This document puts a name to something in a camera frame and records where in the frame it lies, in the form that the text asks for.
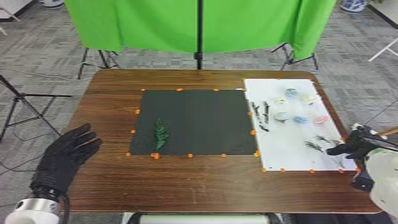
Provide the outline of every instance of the chair leg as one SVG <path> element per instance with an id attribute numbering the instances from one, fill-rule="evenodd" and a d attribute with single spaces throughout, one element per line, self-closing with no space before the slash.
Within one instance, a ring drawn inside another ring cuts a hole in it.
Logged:
<path id="1" fill-rule="evenodd" d="M 385 50 L 391 50 L 389 47 L 394 45 L 394 43 L 398 42 L 398 38 L 394 39 L 394 41 L 389 43 L 389 45 L 385 46 L 385 48 L 377 52 L 375 56 L 369 59 L 369 62 L 377 59 L 377 57 L 380 56 L 380 54 L 384 53 Z"/>
<path id="2" fill-rule="evenodd" d="M 2 27 L 0 27 L 0 32 L 3 33 L 3 36 L 9 35 Z"/>

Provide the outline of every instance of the white sheet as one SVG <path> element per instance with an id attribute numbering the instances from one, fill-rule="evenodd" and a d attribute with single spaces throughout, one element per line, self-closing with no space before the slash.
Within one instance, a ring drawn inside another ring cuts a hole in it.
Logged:
<path id="1" fill-rule="evenodd" d="M 298 90 L 297 99 L 288 99 L 286 104 L 275 103 L 275 98 L 284 97 L 284 90 L 295 88 Z M 321 146 L 321 150 L 334 147 L 332 143 L 316 140 L 316 135 L 329 140 L 341 140 L 341 135 L 327 112 L 327 108 L 316 93 L 311 80 L 305 79 L 245 79 L 245 96 L 247 100 L 261 105 L 263 101 L 270 105 L 268 129 L 265 132 L 259 128 L 258 118 L 252 115 L 256 140 L 259 147 L 259 155 L 263 168 L 268 171 L 332 171 L 355 170 L 353 160 L 345 159 L 345 155 L 329 156 L 305 146 L 305 141 Z M 302 95 L 318 96 L 316 103 L 305 105 L 300 101 Z M 293 116 L 300 115 L 309 118 L 305 124 L 298 124 L 293 120 L 281 123 L 273 119 L 277 112 L 289 112 Z M 314 124 L 314 117 L 329 116 L 329 121 L 323 124 Z"/>

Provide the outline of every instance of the gray carpet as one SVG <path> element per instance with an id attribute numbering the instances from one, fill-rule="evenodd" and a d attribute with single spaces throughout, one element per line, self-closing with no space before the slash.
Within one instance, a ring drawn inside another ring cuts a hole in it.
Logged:
<path id="1" fill-rule="evenodd" d="M 83 80 L 76 81 L 83 49 L 66 9 L 48 10 L 34 5 L 19 18 L 21 22 L 2 23 L 9 36 L 0 35 L 0 74 L 23 92 L 74 96 L 71 99 L 57 100 L 48 111 L 51 124 L 62 130 L 96 68 L 85 69 Z M 385 53 L 373 63 L 368 62 L 368 58 L 396 37 L 398 30 L 369 10 L 350 15 L 336 8 L 316 49 L 320 71 L 314 71 L 311 61 L 288 66 L 288 70 L 314 72 L 346 127 L 353 122 L 364 123 L 369 120 L 398 96 L 398 58 Z M 115 59 L 122 68 L 195 68 L 192 54 L 126 49 Z M 94 51 L 89 60 L 99 63 Z M 206 55 L 204 60 L 206 69 L 279 70 L 282 53 L 272 54 L 270 49 L 261 49 Z M 2 86 L 0 95 L 0 124 L 3 124 L 12 95 Z M 34 99 L 32 102 L 37 107 L 44 105 L 43 99 Z M 16 120 L 30 116 L 21 107 L 18 112 Z M 398 124 L 396 114 L 398 104 L 369 122 L 377 130 Z M 46 136 L 30 141 L 19 140 L 19 138 L 28 140 L 43 134 Z M 39 156 L 51 141 L 53 135 L 41 122 L 19 125 L 14 130 L 9 129 L 0 144 L 0 159 L 5 165 L 12 167 Z M 35 165 L 37 160 L 19 169 L 30 170 Z M 28 193 L 30 176 L 32 173 L 14 172 L 0 176 L 0 220 Z M 117 223 L 117 217 L 121 218 L 117 214 L 73 214 L 71 223 Z"/>

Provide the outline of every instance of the green screen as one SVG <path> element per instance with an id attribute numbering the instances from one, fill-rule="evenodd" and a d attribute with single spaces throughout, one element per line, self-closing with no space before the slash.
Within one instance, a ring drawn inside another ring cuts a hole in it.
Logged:
<path id="1" fill-rule="evenodd" d="M 87 48 L 195 52 L 197 0 L 66 0 Z M 204 53 L 288 42 L 311 56 L 336 0 L 204 0 Z"/>

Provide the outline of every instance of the tripod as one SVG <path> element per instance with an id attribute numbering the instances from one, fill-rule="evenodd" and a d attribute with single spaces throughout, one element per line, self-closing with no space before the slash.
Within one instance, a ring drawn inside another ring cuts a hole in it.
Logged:
<path id="1" fill-rule="evenodd" d="M 2 134 L 0 134 L 0 142 L 3 140 L 3 135 L 5 135 L 5 131 L 7 131 L 7 128 L 16 126 L 18 124 L 23 124 L 27 123 L 28 121 L 34 121 L 37 119 L 43 120 L 46 126 L 50 127 L 50 129 L 53 130 L 53 132 L 57 133 L 57 135 L 60 136 L 60 133 L 53 127 L 53 125 L 50 124 L 46 118 L 44 118 L 44 114 L 46 114 L 46 111 L 48 111 L 48 108 L 51 106 L 51 103 L 55 101 L 55 98 L 57 97 L 71 97 L 69 95 L 50 95 L 50 94 L 25 94 L 25 93 L 19 93 L 14 86 L 11 85 L 7 79 L 3 78 L 3 76 L 0 75 L 0 83 L 3 84 L 5 88 L 9 89 L 9 91 L 12 92 L 14 94 L 14 99 L 12 99 L 12 105 L 11 105 L 11 110 L 9 110 L 9 115 L 7 115 L 7 119 L 5 119 L 5 124 L 3 124 L 3 129 L 2 129 Z M 43 109 L 43 111 L 39 112 L 34 105 L 30 104 L 28 100 L 27 100 L 27 96 L 32 96 L 32 97 L 50 97 L 50 102 L 46 104 L 46 107 Z M 23 105 L 27 106 L 28 110 L 32 111 L 34 113 L 34 117 L 11 123 L 11 118 L 12 118 L 12 115 L 14 115 L 14 110 L 16 110 L 16 104 L 18 102 L 23 103 Z"/>

